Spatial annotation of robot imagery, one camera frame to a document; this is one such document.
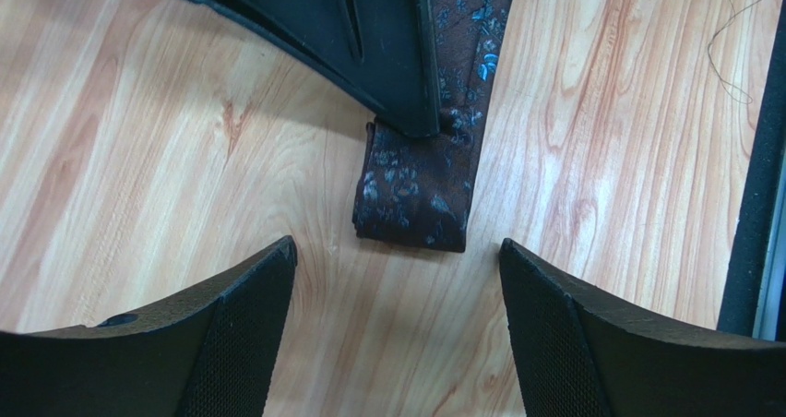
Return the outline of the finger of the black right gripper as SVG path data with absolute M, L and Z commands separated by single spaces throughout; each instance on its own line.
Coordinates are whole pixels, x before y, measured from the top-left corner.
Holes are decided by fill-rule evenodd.
M 267 39 L 407 137 L 438 121 L 430 0 L 187 0 Z

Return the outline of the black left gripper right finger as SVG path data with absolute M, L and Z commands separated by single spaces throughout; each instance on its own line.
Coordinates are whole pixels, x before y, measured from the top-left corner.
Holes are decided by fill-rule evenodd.
M 781 416 L 785 346 L 632 304 L 505 239 L 499 274 L 529 416 Z

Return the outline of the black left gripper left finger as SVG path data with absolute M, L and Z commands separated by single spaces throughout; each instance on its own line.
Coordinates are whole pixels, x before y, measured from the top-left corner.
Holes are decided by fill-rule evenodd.
M 98 326 L 1 335 L 5 416 L 259 416 L 287 318 L 289 236 Z

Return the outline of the dark floral necktie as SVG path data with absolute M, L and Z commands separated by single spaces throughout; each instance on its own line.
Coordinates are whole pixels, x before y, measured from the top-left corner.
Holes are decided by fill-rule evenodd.
M 462 253 L 512 0 L 429 0 L 440 132 L 367 125 L 352 222 L 358 237 Z

